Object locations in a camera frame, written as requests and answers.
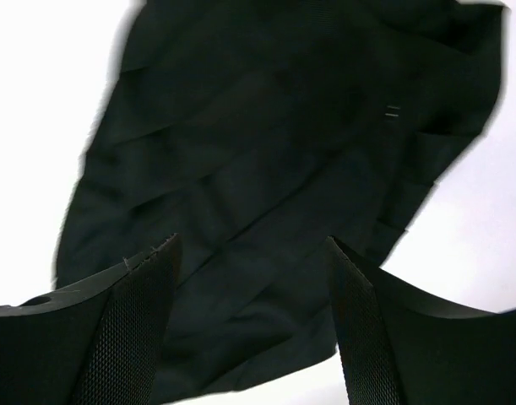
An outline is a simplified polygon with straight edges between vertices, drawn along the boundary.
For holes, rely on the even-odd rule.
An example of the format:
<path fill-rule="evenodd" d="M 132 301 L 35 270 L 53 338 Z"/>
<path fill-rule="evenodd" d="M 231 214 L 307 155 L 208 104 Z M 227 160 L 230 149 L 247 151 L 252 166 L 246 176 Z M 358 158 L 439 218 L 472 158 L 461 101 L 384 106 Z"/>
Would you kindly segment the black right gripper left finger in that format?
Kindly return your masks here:
<path fill-rule="evenodd" d="M 0 405 L 149 401 L 182 259 L 152 251 L 0 306 Z"/>

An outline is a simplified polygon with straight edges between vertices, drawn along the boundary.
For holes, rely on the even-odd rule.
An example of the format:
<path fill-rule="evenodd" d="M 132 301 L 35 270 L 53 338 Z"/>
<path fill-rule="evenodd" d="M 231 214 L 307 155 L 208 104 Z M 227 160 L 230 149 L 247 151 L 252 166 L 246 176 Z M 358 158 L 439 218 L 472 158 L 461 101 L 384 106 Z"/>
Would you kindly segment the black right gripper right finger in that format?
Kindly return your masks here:
<path fill-rule="evenodd" d="M 350 403 L 516 404 L 516 309 L 460 305 L 375 267 L 334 237 L 326 246 Z"/>

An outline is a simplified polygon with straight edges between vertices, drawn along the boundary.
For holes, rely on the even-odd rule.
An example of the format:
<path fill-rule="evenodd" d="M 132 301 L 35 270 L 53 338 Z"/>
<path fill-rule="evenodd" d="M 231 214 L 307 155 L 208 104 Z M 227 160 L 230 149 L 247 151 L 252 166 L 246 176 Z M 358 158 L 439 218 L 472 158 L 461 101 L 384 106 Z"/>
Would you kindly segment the black pleated skirt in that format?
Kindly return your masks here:
<path fill-rule="evenodd" d="M 385 259 L 492 113 L 502 11 L 148 1 L 85 153 L 58 285 L 181 236 L 157 402 L 330 358 L 323 243 Z"/>

